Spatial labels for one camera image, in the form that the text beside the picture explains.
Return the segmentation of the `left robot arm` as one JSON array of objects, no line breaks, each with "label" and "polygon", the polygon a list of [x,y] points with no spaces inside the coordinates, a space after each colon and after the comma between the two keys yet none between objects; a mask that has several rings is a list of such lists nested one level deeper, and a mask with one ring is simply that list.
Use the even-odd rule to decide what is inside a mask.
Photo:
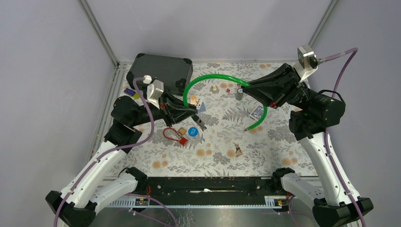
[{"label": "left robot arm", "polygon": [[195,105],[180,100],[169,92],[157,100],[159,107],[148,101],[139,105],[129,96],[117,98],[111,116],[113,124],[104,141],[80,173],[62,190],[50,191],[45,200],[55,214],[55,227],[88,227],[97,214],[125,194],[142,194],[147,176],[130,167],[122,176],[98,189],[107,173],[134,147],[149,141],[155,121],[167,126],[197,114]]}]

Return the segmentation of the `red cable lock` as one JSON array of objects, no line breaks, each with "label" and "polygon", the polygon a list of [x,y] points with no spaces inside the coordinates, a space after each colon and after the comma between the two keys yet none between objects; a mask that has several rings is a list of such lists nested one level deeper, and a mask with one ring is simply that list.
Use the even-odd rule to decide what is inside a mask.
[{"label": "red cable lock", "polygon": [[188,143],[187,138],[185,138],[178,130],[171,127],[163,129],[163,136],[167,140],[175,141],[183,147]]}]

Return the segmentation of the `brass padlock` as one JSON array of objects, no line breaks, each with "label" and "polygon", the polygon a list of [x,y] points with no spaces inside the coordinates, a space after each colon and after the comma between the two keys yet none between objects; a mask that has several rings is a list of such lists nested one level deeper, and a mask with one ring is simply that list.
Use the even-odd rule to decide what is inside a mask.
[{"label": "brass padlock", "polygon": [[183,128],[183,127],[179,128],[179,129],[177,130],[177,135],[178,135],[179,137],[183,137],[186,133],[187,133],[187,130],[186,130],[185,128]]}]

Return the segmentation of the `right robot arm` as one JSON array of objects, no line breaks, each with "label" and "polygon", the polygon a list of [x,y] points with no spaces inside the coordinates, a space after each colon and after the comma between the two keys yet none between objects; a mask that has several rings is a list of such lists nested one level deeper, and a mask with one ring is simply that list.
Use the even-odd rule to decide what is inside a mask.
[{"label": "right robot arm", "polygon": [[304,80],[317,70],[317,66],[281,65],[272,73],[246,82],[224,75],[200,76],[185,87],[183,104],[188,106],[190,89],[198,82],[222,79],[241,85],[243,92],[263,105],[264,110],[276,109],[284,104],[299,108],[292,111],[289,129],[309,155],[323,186],[323,195],[302,180],[291,168],[279,168],[272,174],[274,193],[299,198],[307,204],[321,227],[340,227],[352,222],[366,225],[364,216],[373,209],[370,198],[360,196],[342,168],[332,147],[328,128],[339,124],[345,113],[345,101],[336,90],[313,91]]}]

